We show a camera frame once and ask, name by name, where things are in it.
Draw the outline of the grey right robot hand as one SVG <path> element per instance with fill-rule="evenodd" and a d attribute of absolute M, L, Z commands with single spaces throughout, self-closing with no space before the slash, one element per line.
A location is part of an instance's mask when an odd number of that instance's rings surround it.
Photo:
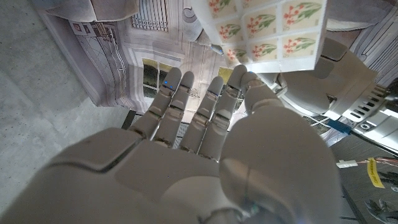
<path fill-rule="evenodd" d="M 41 168 L 2 223 L 338 223 L 324 140 L 244 65 L 207 89 L 178 148 L 193 86 L 173 68 L 130 128 L 108 128 Z"/>

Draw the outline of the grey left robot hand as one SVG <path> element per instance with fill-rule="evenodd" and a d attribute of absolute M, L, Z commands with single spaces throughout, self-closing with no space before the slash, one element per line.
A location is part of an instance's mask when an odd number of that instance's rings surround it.
<path fill-rule="evenodd" d="M 380 104 L 376 75 L 344 45 L 326 39 L 313 70 L 254 73 L 244 65 L 235 67 L 214 116 L 229 121 L 239 95 L 244 95 L 251 120 L 296 121 L 322 115 L 359 122 Z"/>

